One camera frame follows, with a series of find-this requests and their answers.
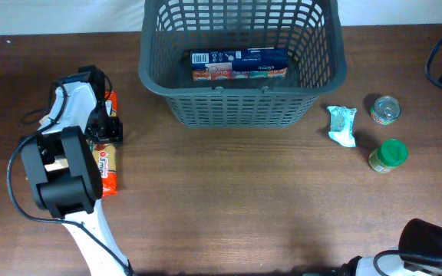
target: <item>jar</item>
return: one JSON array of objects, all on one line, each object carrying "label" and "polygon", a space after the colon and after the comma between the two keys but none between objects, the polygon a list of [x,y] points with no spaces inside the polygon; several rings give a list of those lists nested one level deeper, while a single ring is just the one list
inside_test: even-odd
[{"label": "jar", "polygon": [[408,151],[399,140],[387,140],[369,156],[369,166],[379,173],[388,173],[407,160]]}]

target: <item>snack bag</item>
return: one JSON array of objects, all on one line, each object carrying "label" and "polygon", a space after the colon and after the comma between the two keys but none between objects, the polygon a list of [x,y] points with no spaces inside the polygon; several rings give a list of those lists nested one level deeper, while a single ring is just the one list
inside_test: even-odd
[{"label": "snack bag", "polygon": [[[114,91],[105,104],[108,116],[115,117],[117,115],[117,94]],[[113,143],[90,143],[90,150],[100,170],[104,186],[103,196],[115,195],[117,193],[117,151],[115,145]]]}]

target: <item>gray plastic basket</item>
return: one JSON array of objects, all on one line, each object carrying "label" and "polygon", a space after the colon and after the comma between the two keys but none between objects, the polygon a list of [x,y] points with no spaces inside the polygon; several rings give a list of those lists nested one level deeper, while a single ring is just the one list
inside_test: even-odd
[{"label": "gray plastic basket", "polygon": [[[287,127],[345,80],[336,0],[146,0],[139,76],[189,127]],[[190,50],[287,48],[285,78],[193,81]]]}]

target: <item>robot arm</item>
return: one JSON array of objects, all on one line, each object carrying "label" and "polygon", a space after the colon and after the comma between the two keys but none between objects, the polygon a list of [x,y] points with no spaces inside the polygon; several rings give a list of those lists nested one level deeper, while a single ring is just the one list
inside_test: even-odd
[{"label": "robot arm", "polygon": [[383,252],[360,259],[355,276],[381,276],[376,265],[390,276],[442,275],[442,228],[412,219],[405,226],[398,246],[389,253],[394,254]]},{"label": "robot arm", "polygon": [[[64,226],[78,244],[93,276],[132,273],[105,220],[101,174],[86,141],[122,141],[122,123],[107,114],[104,78],[102,71],[89,66],[60,79],[49,114],[58,121],[48,119],[34,139],[20,145],[35,204],[48,210],[53,218],[67,222]],[[46,169],[62,159],[67,160],[67,166]],[[441,227],[413,219],[394,249],[374,257],[356,257],[331,275],[442,275]]]},{"label": "robot arm", "polygon": [[[114,253],[115,257],[83,229],[64,224],[93,276],[125,275],[124,265],[130,268],[130,264],[115,244],[105,220],[101,174],[85,138],[97,143],[121,142],[122,123],[117,117],[108,116],[104,73],[95,66],[82,67],[78,74],[58,82],[56,100],[48,116],[57,118],[61,112],[58,121],[47,119],[40,128],[45,131],[21,149],[32,197],[53,218],[77,222]],[[48,169],[59,160],[66,160],[67,166]]]}]

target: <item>cable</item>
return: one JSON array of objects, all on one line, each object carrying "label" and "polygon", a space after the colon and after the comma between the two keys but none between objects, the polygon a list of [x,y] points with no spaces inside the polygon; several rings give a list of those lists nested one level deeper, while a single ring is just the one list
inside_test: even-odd
[{"label": "cable", "polygon": [[425,72],[426,72],[426,78],[435,86],[439,87],[442,89],[442,83],[440,83],[439,81],[435,80],[432,78],[432,76],[430,75],[430,64],[433,61],[434,56],[436,55],[436,53],[439,51],[439,47],[442,45],[442,38],[436,43],[436,45],[434,45],[433,50],[430,52],[429,57],[427,58],[427,62],[426,62],[426,67],[425,67]]},{"label": "cable", "polygon": [[[66,103],[68,102],[69,95],[68,95],[68,92],[66,91],[66,88],[64,87],[64,85],[62,83],[59,83],[57,85],[62,89],[62,92],[63,92],[63,103],[61,105],[61,109],[59,110],[58,115],[54,119],[49,119],[51,121],[51,123],[49,123],[47,126],[42,127],[40,130],[37,130],[36,132],[31,134],[30,136],[27,136],[26,138],[24,138],[23,141],[18,144],[18,146],[13,151],[13,154],[9,159],[8,168],[6,170],[6,184],[7,184],[7,188],[8,188],[9,198],[12,201],[12,204],[15,207],[16,211],[18,211],[21,215],[23,215],[25,218],[27,218],[31,221],[55,223],[55,224],[69,224],[69,225],[74,225],[74,226],[78,227],[86,235],[88,235],[94,242],[96,242],[98,245],[100,245],[108,254],[110,254],[110,256],[112,256],[112,258],[114,258],[115,261],[122,266],[122,268],[124,269],[124,273],[126,275],[134,275],[134,271],[132,270],[132,268],[128,264],[124,264],[115,253],[113,253],[104,243],[102,243],[93,234],[91,234],[88,231],[88,229],[86,229],[84,227],[84,225],[82,225],[81,223],[68,221],[68,220],[64,220],[64,219],[34,217],[33,215],[29,215],[27,212],[25,212],[21,208],[21,206],[18,204],[18,202],[16,201],[15,194],[13,193],[13,188],[12,188],[12,167],[13,167],[13,163],[15,162],[16,157],[20,153],[21,149],[23,149],[23,147],[26,146],[30,141],[32,141],[36,136],[42,134],[46,130],[49,130],[51,127],[53,127],[55,124],[58,123],[59,119],[61,118],[61,115],[64,112],[64,107],[66,106]],[[53,88],[55,88],[55,87],[56,87],[56,83],[53,83],[51,85],[51,90],[53,90]]]},{"label": "cable", "polygon": [[[46,107],[42,107],[36,110],[32,110],[28,113],[26,113],[25,115],[23,115],[20,119],[20,122],[24,125],[29,125],[29,124],[33,124],[33,123],[37,123],[39,120],[41,120],[45,115],[47,115],[47,113],[51,110],[52,107],[52,85],[51,85],[51,89],[49,89],[49,97],[48,97],[48,101],[47,101],[47,106]],[[36,113],[42,113],[42,116],[38,119],[35,120],[26,120],[25,118],[36,114]]]},{"label": "cable", "polygon": [[84,130],[84,136],[85,136],[88,140],[90,140],[91,142],[93,142],[93,143],[99,143],[99,142],[100,142],[100,139],[98,138],[98,135],[93,136],[93,135],[91,134],[90,129],[88,129],[88,128],[86,128],[86,130]]},{"label": "cable", "polygon": [[426,255],[414,254],[414,253],[403,253],[403,252],[400,252],[398,250],[386,250],[386,251],[383,251],[383,252],[380,252],[380,253],[376,254],[376,256],[373,258],[374,269],[376,269],[376,271],[381,276],[390,276],[390,275],[384,273],[380,269],[380,267],[378,266],[378,260],[380,258],[382,258],[384,256],[388,256],[388,255],[398,255],[398,256],[401,256],[401,257],[405,257],[405,258],[416,258],[416,259],[419,259],[421,261],[441,261],[442,262],[442,257],[426,256]]},{"label": "cable", "polygon": [[108,95],[104,99],[104,104],[105,104],[105,102],[108,100],[109,97],[111,97],[111,94],[112,94],[112,82],[111,82],[111,79],[109,79],[106,74],[104,74],[104,76],[108,82]]}]

